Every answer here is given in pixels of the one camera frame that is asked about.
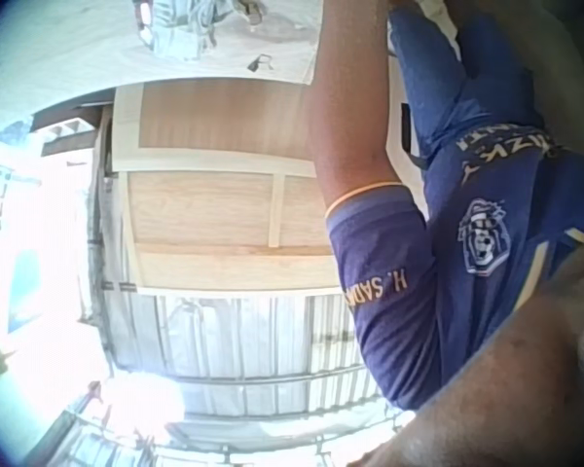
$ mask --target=person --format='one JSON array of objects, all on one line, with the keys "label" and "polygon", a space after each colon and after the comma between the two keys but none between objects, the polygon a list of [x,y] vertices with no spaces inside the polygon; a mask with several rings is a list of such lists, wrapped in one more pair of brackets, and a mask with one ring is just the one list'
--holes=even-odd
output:
[{"label": "person", "polygon": [[584,467],[584,247],[354,467]]},{"label": "person", "polygon": [[[310,151],[357,340],[403,410],[445,387],[584,244],[584,157],[546,132],[531,74],[493,18],[446,3],[460,60],[412,0],[324,0],[309,98]],[[427,222],[385,148],[387,18]]]}]

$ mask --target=metal beam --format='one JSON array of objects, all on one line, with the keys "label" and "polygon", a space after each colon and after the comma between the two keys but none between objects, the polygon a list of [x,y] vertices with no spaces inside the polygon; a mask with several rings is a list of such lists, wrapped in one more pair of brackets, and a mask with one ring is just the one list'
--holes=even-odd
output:
[{"label": "metal beam", "polygon": [[[138,368],[118,365],[118,368],[128,372],[138,372]],[[365,370],[363,364],[355,364],[349,367],[336,368],[333,370],[324,370],[316,373],[298,373],[294,375],[281,375],[273,377],[182,377],[180,375],[166,374],[161,375],[182,384],[201,384],[205,386],[260,386],[267,384],[285,384],[289,382],[314,381],[326,377],[337,377],[349,373]]]},{"label": "metal beam", "polygon": [[276,413],[272,415],[219,415],[219,414],[207,414],[207,413],[184,413],[185,420],[174,424],[181,425],[182,423],[198,422],[198,421],[225,421],[225,422],[247,422],[247,421],[257,421],[257,422],[269,422],[269,421],[283,421],[283,420],[300,420],[304,418],[310,418],[313,416],[325,416],[328,413],[337,413],[341,411],[349,411],[356,407],[365,406],[366,404],[371,404],[373,402],[380,401],[383,396],[372,396],[364,399],[359,399],[355,402],[349,402],[342,406],[334,406],[329,409],[318,409],[317,411],[311,412],[292,412],[292,413]]}]

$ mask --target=blue shirt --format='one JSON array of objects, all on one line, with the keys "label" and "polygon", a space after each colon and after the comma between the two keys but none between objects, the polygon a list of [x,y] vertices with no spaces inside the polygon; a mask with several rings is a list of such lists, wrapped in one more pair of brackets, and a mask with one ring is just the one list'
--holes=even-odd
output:
[{"label": "blue shirt", "polygon": [[584,242],[584,158],[540,129],[478,128],[425,173],[428,223],[382,184],[327,218],[366,365],[416,410]]}]

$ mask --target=team crest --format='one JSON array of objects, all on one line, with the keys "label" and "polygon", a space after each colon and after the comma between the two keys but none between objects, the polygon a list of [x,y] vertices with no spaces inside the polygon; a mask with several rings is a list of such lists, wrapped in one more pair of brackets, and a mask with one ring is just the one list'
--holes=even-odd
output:
[{"label": "team crest", "polygon": [[487,277],[508,259],[510,237],[504,211],[496,202],[474,199],[458,225],[467,272]]}]

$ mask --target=skin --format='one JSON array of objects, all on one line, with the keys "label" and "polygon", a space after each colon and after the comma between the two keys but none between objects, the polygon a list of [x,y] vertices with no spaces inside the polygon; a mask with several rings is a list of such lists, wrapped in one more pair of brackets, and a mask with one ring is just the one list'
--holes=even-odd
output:
[{"label": "skin", "polygon": [[[466,20],[448,1],[451,14]],[[388,8],[324,0],[310,148],[327,204],[397,182],[387,158]],[[568,466],[584,457],[584,248],[391,442],[356,465]]]},{"label": "skin", "polygon": [[327,205],[358,188],[400,181],[385,150],[386,29],[384,0],[324,2],[309,118],[310,151]]},{"label": "skin", "polygon": [[584,462],[584,247],[367,467]]}]

